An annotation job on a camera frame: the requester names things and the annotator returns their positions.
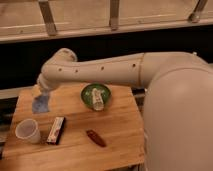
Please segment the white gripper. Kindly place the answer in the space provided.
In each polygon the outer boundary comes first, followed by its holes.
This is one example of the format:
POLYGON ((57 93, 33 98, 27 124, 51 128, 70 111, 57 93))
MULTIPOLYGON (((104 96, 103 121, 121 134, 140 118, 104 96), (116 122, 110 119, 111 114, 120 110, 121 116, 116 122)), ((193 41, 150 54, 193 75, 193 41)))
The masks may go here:
POLYGON ((34 98, 37 98, 41 95, 40 89, 42 91, 53 91, 58 87, 56 83, 48 81, 42 74, 38 76, 37 84, 38 85, 34 85, 32 87, 32 96, 34 98))

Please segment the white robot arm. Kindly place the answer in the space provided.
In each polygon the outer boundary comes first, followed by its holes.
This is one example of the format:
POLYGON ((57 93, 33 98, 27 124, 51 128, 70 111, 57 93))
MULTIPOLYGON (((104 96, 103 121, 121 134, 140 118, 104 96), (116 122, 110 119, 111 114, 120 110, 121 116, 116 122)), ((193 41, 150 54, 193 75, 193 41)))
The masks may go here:
POLYGON ((34 110, 47 110, 50 92, 63 82, 144 88, 146 171, 213 171, 213 67, 197 55, 147 52, 79 62, 62 48, 42 66, 34 110))

